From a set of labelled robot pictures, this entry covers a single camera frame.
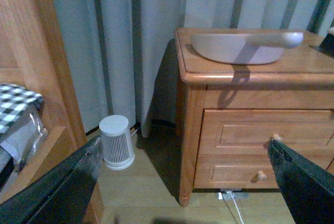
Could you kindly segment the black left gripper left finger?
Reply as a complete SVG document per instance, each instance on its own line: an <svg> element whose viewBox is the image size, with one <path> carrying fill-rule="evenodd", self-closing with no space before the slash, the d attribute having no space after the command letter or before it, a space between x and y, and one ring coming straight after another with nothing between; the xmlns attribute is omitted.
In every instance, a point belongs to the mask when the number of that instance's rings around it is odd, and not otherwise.
<svg viewBox="0 0 334 224"><path fill-rule="evenodd" d="M82 223L99 176L102 143L95 137L1 204L1 223Z"/></svg>

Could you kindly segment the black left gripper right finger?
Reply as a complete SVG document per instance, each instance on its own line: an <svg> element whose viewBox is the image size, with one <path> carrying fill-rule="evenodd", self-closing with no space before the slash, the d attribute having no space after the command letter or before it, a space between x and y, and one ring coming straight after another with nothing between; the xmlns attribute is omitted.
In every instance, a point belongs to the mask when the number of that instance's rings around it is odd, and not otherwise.
<svg viewBox="0 0 334 224"><path fill-rule="evenodd" d="M295 223L333 223L333 174L277 139L267 151Z"/></svg>

